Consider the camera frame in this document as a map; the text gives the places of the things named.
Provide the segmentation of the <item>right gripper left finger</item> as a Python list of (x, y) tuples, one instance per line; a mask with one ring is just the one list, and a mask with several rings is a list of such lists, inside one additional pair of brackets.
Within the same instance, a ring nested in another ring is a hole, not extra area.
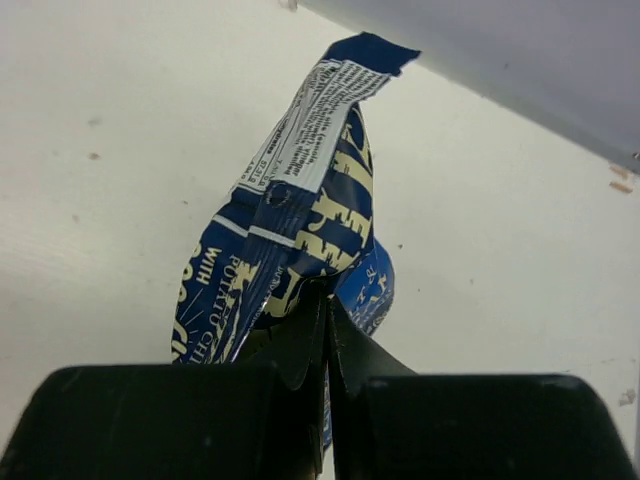
[(314, 281), (273, 340), (243, 362), (270, 381), (252, 426), (257, 479), (315, 479), (322, 472), (327, 292)]

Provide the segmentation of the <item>blue Kettle chips bag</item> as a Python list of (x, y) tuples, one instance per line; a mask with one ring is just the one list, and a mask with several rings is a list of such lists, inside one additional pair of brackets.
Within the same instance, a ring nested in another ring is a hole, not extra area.
[(418, 52), (363, 32), (333, 43), (213, 214), (188, 261), (175, 364), (232, 362), (265, 346), (323, 280), (376, 332), (395, 294), (374, 234), (374, 167), (360, 108)]

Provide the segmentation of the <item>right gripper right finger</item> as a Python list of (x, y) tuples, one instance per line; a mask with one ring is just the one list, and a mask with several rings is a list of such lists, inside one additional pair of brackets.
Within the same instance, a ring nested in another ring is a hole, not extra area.
[(349, 318), (333, 298), (327, 310), (328, 388), (337, 479), (382, 479), (391, 440), (397, 381), (415, 372)]

